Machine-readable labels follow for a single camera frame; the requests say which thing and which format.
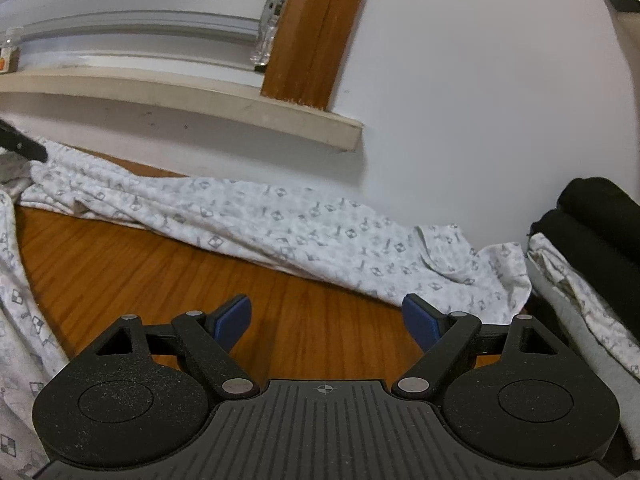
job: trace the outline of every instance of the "triangular cutout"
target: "triangular cutout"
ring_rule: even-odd
[[[129,333],[124,328],[118,329],[110,339],[96,352],[97,355],[121,355],[133,352]]]
[[[542,336],[530,326],[524,328],[521,351],[525,354],[556,355],[556,351],[551,348],[549,343],[547,343]]]

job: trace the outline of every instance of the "stack of clothes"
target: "stack of clothes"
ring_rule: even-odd
[[[532,225],[527,267],[574,348],[618,398],[640,459],[640,205],[605,178],[575,179]]]

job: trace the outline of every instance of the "wooden window frame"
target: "wooden window frame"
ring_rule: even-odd
[[[288,0],[262,95],[326,110],[362,0]]]

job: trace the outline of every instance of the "ribbed gray plate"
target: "ribbed gray plate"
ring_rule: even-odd
[[[206,430],[160,462],[127,471],[50,464],[38,480],[611,480],[597,462],[521,470],[475,455],[424,402],[377,381],[271,381],[220,405]]]

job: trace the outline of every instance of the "metal rivet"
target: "metal rivet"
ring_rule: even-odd
[[[243,379],[242,377],[228,379],[222,383],[222,389],[228,394],[245,394],[250,392],[253,387],[254,384],[249,379]]]
[[[398,388],[408,394],[420,394],[429,389],[429,383],[420,377],[405,377],[398,381]]]

